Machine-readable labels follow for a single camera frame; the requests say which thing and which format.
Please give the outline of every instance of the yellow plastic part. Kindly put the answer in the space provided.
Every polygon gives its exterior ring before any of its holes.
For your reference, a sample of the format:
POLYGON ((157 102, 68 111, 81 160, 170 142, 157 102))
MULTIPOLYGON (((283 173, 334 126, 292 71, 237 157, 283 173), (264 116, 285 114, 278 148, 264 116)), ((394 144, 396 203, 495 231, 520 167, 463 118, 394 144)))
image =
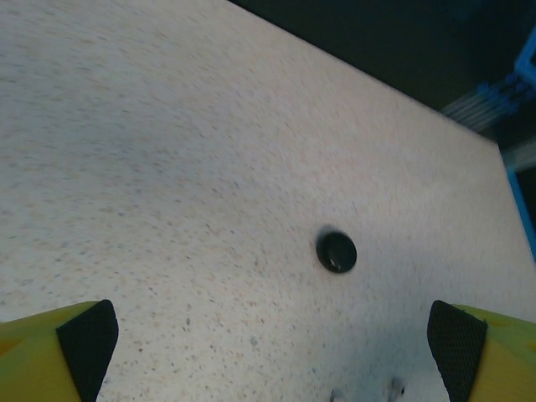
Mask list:
POLYGON ((474 307, 455 307, 488 325, 468 402, 536 402, 536 324, 474 307))
POLYGON ((96 303, 88 301, 0 324, 2 402, 80 402, 55 329, 96 303))

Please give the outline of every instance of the black puck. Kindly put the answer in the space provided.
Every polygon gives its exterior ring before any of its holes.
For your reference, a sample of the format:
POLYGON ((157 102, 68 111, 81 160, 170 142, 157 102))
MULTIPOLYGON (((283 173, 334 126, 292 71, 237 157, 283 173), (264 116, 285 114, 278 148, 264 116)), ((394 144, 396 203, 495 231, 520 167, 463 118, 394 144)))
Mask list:
POLYGON ((352 240, 344 233, 329 232, 319 237, 317 256, 328 271, 343 274, 353 268, 358 252, 352 240))

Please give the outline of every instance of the speckled white surface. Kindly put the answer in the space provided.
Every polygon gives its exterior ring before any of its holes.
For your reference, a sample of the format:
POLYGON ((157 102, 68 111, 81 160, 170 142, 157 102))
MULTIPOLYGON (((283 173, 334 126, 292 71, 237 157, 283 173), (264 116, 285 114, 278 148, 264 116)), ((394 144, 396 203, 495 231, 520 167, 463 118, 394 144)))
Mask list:
POLYGON ((0 38, 0 320, 111 299, 101 401, 447 401, 435 299, 536 320, 496 147, 225 0, 4 1, 0 38))

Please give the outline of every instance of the black textured grip pad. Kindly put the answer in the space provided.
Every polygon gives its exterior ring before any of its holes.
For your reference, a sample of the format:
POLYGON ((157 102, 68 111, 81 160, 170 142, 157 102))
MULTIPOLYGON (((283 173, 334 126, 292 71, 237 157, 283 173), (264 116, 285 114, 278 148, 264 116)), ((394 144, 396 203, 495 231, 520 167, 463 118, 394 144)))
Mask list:
POLYGON ((119 336, 111 301, 99 301, 56 334, 80 401, 95 402, 119 336))
POLYGON ((485 322, 443 301, 434 301, 428 344, 451 402, 469 400, 486 333, 485 322))

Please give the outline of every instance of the granite countertop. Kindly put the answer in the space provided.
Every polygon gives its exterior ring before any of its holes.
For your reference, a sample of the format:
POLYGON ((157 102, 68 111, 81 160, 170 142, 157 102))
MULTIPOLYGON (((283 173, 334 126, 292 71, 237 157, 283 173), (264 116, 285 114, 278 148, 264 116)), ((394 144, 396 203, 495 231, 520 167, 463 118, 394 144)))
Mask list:
POLYGON ((495 144, 290 34, 225 0, 21 0, 0 38, 0 321, 112 300, 100 401, 380 401, 391 374, 447 401, 435 299, 536 321, 495 144))

